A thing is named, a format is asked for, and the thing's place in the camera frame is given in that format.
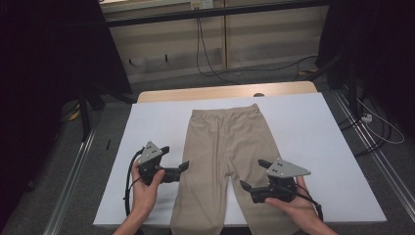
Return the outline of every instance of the dark background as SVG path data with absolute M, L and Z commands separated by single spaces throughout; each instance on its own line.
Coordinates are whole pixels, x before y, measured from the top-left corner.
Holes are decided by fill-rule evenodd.
M 109 30 L 68 26 L 104 21 L 94 0 L 0 0 L 0 229 L 42 167 L 61 108 L 79 87 L 94 108 L 102 108 L 102 91 L 91 84 L 131 93 Z
M 348 79 L 348 63 L 356 66 L 365 92 L 387 109 L 407 134 L 415 136 L 414 7 L 406 1 L 343 1 L 329 9 L 320 40 L 318 67 L 336 55 L 346 59 L 329 70 L 329 84 Z

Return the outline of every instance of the electrical outlet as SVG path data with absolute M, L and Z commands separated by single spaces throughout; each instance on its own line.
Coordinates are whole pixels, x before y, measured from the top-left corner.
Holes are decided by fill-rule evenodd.
M 190 10 L 200 10 L 202 9 L 202 2 L 200 0 L 190 2 Z
M 213 8 L 213 0 L 202 0 L 202 9 Z

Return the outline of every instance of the aluminum rail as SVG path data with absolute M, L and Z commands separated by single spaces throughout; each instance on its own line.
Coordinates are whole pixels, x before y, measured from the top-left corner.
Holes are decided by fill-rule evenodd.
M 172 22 L 182 21 L 197 18 L 210 18 L 220 16 L 231 16 L 248 13 L 259 13 L 259 12 L 271 12 L 298 8 L 309 8 L 309 7 L 320 7 L 327 6 L 334 3 L 341 2 L 342 0 L 292 0 L 292 1 L 281 1 L 276 3 L 267 4 L 256 4 L 249 6 L 238 6 L 238 7 L 225 7 L 225 8 L 212 8 L 203 9 L 197 11 L 184 11 L 176 13 L 167 13 L 160 15 L 150 15 L 143 17 L 131 17 L 131 18 L 116 18 L 110 19 L 103 23 L 75 23 L 65 24 L 59 27 L 118 27 L 128 26 L 135 24 L 151 24 L 161 22 Z
M 91 148 L 95 132 L 97 130 L 100 120 L 101 114 L 97 116 L 97 124 L 95 124 L 92 127 L 91 131 L 89 132 L 89 135 L 86 137 L 85 141 L 82 142 L 79 148 L 79 152 L 72 166 L 72 169 L 70 170 L 67 182 L 65 183 L 61 196 L 57 204 L 55 205 L 52 215 L 49 218 L 43 235 L 57 235 L 61 230 L 61 226 L 64 222 L 64 218 L 70 204 L 70 199 L 72 198 L 72 194 L 75 190 L 76 183 L 79 179 L 79 174 L 82 171 L 85 159 L 88 156 L 89 149 Z
M 334 93 L 337 102 L 339 103 L 341 109 L 347 117 L 353 117 L 351 111 L 347 108 L 349 103 L 344 95 L 339 95 L 337 92 Z M 353 117 L 350 120 L 350 123 L 357 122 Z M 364 125 L 357 124 L 354 128 L 357 135 L 360 137 L 361 141 L 366 148 L 376 144 L 375 139 L 369 133 Z M 388 161 L 388 158 L 385 156 L 382 150 L 378 149 L 371 153 L 373 161 L 378 166 L 382 175 L 386 178 L 391 188 L 395 192 L 396 196 L 399 198 L 401 204 L 405 208 L 408 215 L 411 217 L 412 221 L 415 223 L 415 196 L 406 186 L 397 172 L 394 170 L 392 164 Z

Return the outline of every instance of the waistband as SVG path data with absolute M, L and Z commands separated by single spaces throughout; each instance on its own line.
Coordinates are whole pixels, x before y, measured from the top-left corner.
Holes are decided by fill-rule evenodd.
M 227 114 L 240 114 L 251 111 L 258 111 L 259 107 L 257 104 L 253 104 L 248 107 L 238 107 L 232 109 L 223 109 L 223 110 L 194 110 L 192 112 L 193 116 L 212 116 L 212 115 L 227 115 Z

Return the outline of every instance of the wall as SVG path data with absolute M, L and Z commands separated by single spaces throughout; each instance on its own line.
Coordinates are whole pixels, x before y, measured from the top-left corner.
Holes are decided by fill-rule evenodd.
M 175 4 L 148 7 L 155 2 Z M 190 1 L 183 2 L 136 0 L 102 6 L 107 19 L 116 19 L 190 10 Z M 275 0 L 215 0 L 213 5 L 234 7 L 270 2 Z M 145 8 L 137 9 L 140 4 Z M 111 8 L 123 11 L 112 12 Z M 326 13 L 327 7 L 314 7 L 202 19 L 209 61 L 214 70 L 222 70 L 317 55 Z M 114 27 L 111 33 L 131 83 L 199 72 L 196 20 Z M 201 70 L 209 71 L 202 42 L 199 45 Z

